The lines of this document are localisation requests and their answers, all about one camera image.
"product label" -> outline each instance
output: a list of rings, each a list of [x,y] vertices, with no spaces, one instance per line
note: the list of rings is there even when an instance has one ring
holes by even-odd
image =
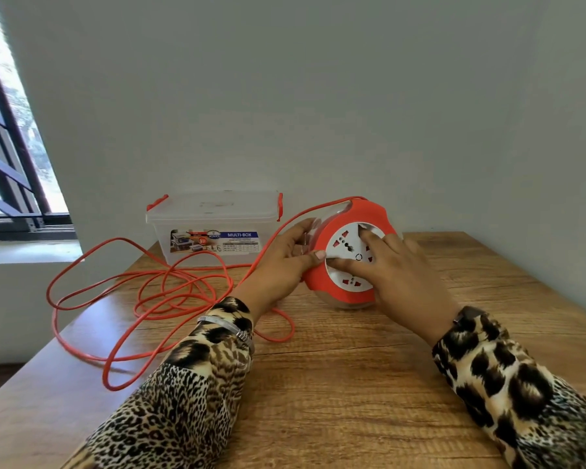
[[[169,247],[172,253],[209,250],[218,255],[246,255],[258,253],[262,248],[256,231],[220,232],[214,229],[174,229],[170,234]]]

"person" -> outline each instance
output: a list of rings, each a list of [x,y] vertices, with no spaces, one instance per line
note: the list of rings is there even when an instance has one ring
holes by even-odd
[[[326,257],[296,256],[312,223],[276,237],[254,273],[207,312],[63,467],[213,467],[237,416],[254,326]],[[448,385],[508,464],[586,468],[586,397],[535,362],[491,315],[457,303],[415,242],[359,232],[375,264],[328,264],[369,281],[379,309],[427,342]]]

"leopard print sleeve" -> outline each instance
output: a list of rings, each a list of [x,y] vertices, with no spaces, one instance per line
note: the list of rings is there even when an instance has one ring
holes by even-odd
[[[238,299],[226,298],[208,314],[253,331]],[[213,467],[226,448],[250,365],[246,344],[221,326],[200,323],[63,467]]]
[[[513,468],[586,468],[586,397],[536,363],[490,315],[464,316],[432,356]]]

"silver bracelet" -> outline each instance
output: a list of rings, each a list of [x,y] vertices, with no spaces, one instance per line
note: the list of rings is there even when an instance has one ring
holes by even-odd
[[[218,316],[211,315],[200,316],[197,318],[197,322],[218,324],[219,326],[226,328],[228,331],[232,332],[242,343],[250,347],[250,356],[254,355],[254,342],[252,340],[252,336],[249,333],[240,330],[235,324]]]

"wooden table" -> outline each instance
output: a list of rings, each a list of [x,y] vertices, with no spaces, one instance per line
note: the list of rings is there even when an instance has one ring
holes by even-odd
[[[461,302],[493,313],[538,360],[586,394],[582,309],[464,233],[408,235]],[[142,257],[131,269],[146,267],[153,264]],[[237,277],[242,273],[235,271]],[[106,355],[133,320],[136,287],[91,306],[63,335],[79,348]],[[331,309],[303,285],[283,308],[297,332],[285,344],[257,339],[220,467],[505,467],[420,339],[373,308]],[[145,323],[124,353],[152,349],[171,326]],[[258,328],[287,331],[275,315]],[[132,372],[140,364],[117,367]],[[128,376],[115,373],[112,379]],[[0,389],[0,469],[59,466],[135,387],[105,390],[99,368],[50,342]]]

